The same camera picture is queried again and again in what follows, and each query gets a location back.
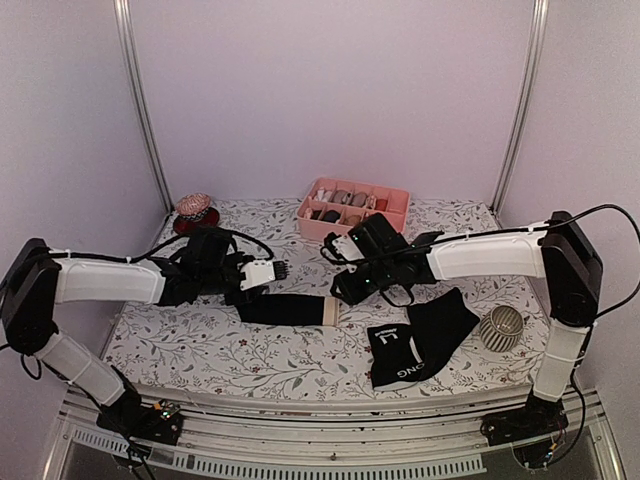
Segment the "black underwear beige waistband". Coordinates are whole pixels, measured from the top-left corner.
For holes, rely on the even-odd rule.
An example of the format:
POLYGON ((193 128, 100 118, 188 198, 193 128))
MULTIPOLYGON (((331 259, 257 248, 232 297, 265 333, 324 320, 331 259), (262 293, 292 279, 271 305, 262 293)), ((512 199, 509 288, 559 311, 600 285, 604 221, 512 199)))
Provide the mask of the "black underwear beige waistband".
POLYGON ((335 326, 339 300, 304 294, 263 295, 236 307, 243 323, 267 326, 335 326))

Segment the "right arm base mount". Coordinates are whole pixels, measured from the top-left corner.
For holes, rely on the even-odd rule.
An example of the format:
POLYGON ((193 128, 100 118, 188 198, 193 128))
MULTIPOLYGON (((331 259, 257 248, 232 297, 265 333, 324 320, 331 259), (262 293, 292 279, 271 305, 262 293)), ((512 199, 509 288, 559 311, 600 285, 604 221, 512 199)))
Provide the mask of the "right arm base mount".
POLYGON ((542 400, 530 393, 521 407, 483 416, 480 433, 495 446, 560 432, 568 425, 561 400, 542 400))

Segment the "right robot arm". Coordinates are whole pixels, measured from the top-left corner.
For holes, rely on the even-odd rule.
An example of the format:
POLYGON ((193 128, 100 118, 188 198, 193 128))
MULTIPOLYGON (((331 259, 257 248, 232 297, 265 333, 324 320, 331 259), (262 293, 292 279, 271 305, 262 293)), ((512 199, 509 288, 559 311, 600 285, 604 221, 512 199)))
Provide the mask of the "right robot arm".
POLYGON ((374 214, 345 235, 329 234, 324 257, 345 266, 331 287, 333 296, 356 305, 398 286, 408 296, 416 285, 475 276, 525 276, 547 283, 550 330, 532 394, 517 415, 517 427, 537 436, 552 424, 572 372, 587 347, 599 307, 603 262, 577 215, 556 211, 543 222, 486 232, 445 235, 427 232, 408 243, 382 214, 374 214))

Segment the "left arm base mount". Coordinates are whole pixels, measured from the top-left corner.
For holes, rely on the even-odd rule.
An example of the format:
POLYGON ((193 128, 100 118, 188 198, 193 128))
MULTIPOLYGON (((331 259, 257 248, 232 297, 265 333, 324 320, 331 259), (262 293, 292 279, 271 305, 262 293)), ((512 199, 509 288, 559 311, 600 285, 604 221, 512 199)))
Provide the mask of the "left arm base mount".
POLYGON ((144 405, 137 391, 125 391, 111 406, 99 405, 98 427, 137 438, 176 446, 184 417, 180 406, 167 400, 144 405))

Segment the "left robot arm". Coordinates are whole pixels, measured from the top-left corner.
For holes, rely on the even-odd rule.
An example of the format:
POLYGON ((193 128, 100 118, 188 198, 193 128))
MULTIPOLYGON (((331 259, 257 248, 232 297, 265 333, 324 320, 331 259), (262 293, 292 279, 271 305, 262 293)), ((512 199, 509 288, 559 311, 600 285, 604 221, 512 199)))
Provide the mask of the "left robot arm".
POLYGON ((187 235, 172 256, 151 250, 112 257, 53 250, 44 240, 26 242, 1 283, 1 321, 13 351, 32 356, 110 407, 111 419, 128 434, 148 426, 148 412, 129 395, 116 370, 63 333, 53 320, 58 304, 79 301, 137 302, 176 307, 201 295, 260 293, 274 281, 274 254, 255 258, 240 251, 237 231, 204 229, 187 235))

